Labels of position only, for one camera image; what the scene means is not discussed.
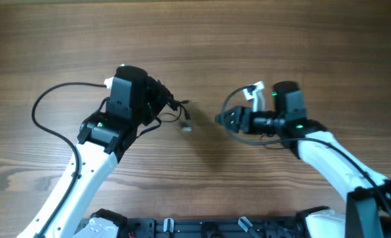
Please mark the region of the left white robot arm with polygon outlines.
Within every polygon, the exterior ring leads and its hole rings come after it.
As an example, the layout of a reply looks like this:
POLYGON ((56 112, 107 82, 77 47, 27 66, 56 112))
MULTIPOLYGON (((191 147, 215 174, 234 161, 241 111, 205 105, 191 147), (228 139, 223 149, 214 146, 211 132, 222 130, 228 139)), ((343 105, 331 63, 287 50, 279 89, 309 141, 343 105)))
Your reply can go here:
POLYGON ((20 237, 119 237, 126 228, 126 217, 107 210, 94 213, 84 227, 81 222, 100 185, 141 136, 138 127, 157 120, 173 96, 130 65, 117 68, 104 86, 110 96, 81 124, 68 167, 20 237))

